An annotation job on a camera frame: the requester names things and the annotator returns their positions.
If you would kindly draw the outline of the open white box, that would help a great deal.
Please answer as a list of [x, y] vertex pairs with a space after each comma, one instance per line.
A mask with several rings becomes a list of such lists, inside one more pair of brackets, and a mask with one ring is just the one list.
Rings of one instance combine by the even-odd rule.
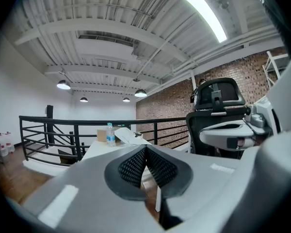
[[147, 145], [151, 144], [145, 139], [143, 139], [143, 134], [142, 136], [135, 137], [134, 132], [132, 132], [128, 128], [119, 128], [115, 130], [115, 136], [119, 138], [122, 142], [125, 144], [131, 144], [131, 145]]

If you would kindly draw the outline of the white table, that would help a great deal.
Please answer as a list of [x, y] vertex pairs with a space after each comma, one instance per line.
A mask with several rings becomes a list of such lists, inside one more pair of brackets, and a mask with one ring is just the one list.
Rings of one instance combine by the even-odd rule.
[[130, 143], [127, 144], [127, 143], [120, 142], [120, 143], [116, 143], [115, 147], [110, 147], [106, 142], [94, 141], [91, 144], [90, 148], [87, 150], [86, 154], [83, 156], [82, 161], [85, 161], [92, 157], [104, 155], [106, 153], [113, 152], [122, 148], [131, 147], [135, 145], [143, 145], [143, 144], [150, 144], [150, 143], [144, 139], [137, 139], [135, 141], [135, 144], [130, 144]]

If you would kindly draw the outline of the clear plastic water bottle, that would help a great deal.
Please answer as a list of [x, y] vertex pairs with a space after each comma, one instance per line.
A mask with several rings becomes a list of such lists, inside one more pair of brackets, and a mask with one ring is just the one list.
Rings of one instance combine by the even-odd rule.
[[107, 138], [107, 144], [109, 147], [115, 147], [115, 134], [112, 123], [107, 124], [107, 130], [106, 130], [106, 138]]

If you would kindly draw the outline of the white jug red cap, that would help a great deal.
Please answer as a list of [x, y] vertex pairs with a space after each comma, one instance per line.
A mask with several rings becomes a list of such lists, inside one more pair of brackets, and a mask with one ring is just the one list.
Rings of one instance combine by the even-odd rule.
[[0, 155], [2, 157], [5, 157], [8, 155], [8, 149], [6, 147], [6, 139], [5, 139], [5, 134], [0, 133]]
[[5, 134], [6, 148], [9, 153], [14, 153], [15, 147], [12, 143], [12, 134], [10, 132], [6, 132]]

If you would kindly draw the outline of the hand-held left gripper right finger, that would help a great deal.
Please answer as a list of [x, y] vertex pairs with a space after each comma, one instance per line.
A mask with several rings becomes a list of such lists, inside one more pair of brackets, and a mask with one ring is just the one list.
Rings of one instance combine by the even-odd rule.
[[149, 146], [172, 170], [160, 222], [146, 233], [291, 232], [291, 131], [247, 149], [240, 160]]

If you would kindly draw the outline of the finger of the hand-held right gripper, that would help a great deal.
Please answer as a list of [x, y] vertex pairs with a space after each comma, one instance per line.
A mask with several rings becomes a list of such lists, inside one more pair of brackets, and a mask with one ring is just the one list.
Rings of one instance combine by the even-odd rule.
[[227, 121], [203, 128], [202, 143], [227, 151], [241, 151], [255, 144], [254, 132], [243, 120]]

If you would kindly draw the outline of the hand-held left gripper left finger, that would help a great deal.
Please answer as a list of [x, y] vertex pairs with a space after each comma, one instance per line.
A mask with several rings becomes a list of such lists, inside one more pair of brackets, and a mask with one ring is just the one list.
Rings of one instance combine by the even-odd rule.
[[163, 233], [145, 202], [125, 200], [106, 184], [107, 164], [137, 147], [82, 160], [50, 179], [19, 205], [8, 205], [24, 223], [12, 233]]

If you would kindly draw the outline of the white ceiling tube light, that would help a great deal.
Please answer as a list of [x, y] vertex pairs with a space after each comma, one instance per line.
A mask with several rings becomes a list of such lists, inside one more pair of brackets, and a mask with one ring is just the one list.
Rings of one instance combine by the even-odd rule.
[[226, 33], [213, 10], [205, 0], [186, 0], [207, 22], [219, 43], [227, 40]]

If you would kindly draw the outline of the black office chair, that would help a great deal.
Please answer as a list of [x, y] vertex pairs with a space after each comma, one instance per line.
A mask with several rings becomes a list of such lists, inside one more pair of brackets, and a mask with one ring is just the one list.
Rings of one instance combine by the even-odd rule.
[[216, 149], [199, 139], [199, 132], [215, 124], [241, 120], [246, 112], [245, 99], [232, 78], [217, 78], [196, 88], [190, 97], [194, 111], [186, 116], [191, 136], [191, 153], [239, 159], [242, 153]]

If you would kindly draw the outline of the white metal shelf rack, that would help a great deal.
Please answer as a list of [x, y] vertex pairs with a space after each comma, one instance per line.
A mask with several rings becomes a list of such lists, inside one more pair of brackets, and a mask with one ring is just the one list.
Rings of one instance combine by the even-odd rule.
[[273, 56], [270, 51], [267, 51], [268, 59], [262, 65], [269, 89], [275, 85], [280, 79], [282, 73], [286, 70], [289, 62], [287, 54]]

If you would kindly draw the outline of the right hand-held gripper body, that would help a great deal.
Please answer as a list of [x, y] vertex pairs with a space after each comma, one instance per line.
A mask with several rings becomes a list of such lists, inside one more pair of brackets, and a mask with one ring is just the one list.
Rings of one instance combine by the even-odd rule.
[[252, 146], [258, 135], [268, 135], [276, 146], [291, 145], [291, 60], [270, 91], [254, 104], [243, 119], [243, 143]]

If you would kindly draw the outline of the flat brown cardboard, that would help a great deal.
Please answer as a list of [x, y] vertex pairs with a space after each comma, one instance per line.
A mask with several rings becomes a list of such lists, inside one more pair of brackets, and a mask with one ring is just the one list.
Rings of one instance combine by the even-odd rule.
[[67, 165], [72, 165], [76, 163], [76, 159], [74, 157], [71, 157], [71, 154], [64, 152], [62, 150], [58, 149], [58, 154], [59, 155], [66, 155], [66, 157], [60, 157], [60, 161], [62, 164], [67, 164]]

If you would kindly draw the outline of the black metal railing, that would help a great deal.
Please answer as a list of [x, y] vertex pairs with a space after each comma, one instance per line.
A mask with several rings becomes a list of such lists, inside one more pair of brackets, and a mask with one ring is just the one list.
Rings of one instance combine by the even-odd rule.
[[[179, 149], [189, 142], [188, 128], [183, 117], [141, 120], [112, 120], [115, 128], [140, 132], [151, 143]], [[58, 149], [71, 154], [76, 162], [82, 160], [97, 130], [107, 127], [107, 120], [64, 120], [42, 116], [19, 116], [21, 145], [25, 162], [36, 161], [54, 166], [62, 164]]]

